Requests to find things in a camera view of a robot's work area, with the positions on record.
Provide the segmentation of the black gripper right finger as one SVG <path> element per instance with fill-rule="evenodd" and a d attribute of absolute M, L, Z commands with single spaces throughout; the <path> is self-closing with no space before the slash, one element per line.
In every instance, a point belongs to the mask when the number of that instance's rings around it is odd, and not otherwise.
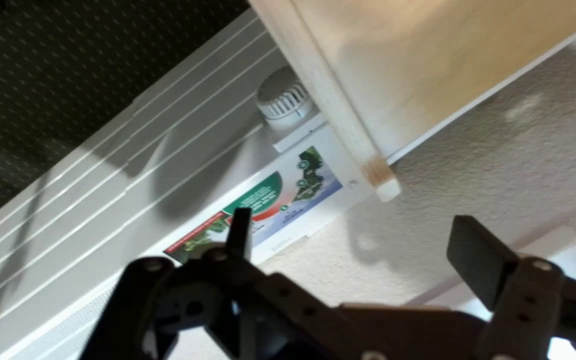
<path fill-rule="evenodd" d="M 520 256 L 475 216 L 452 220 L 446 258 L 476 298 L 495 310 Z"/>

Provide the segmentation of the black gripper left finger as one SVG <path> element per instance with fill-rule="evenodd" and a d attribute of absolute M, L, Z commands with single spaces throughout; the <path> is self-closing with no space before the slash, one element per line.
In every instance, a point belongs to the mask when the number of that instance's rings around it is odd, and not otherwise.
<path fill-rule="evenodd" d="M 250 228 L 253 228 L 253 211 L 237 208 L 227 238 L 227 255 L 230 258 L 249 260 L 253 256 Z"/>

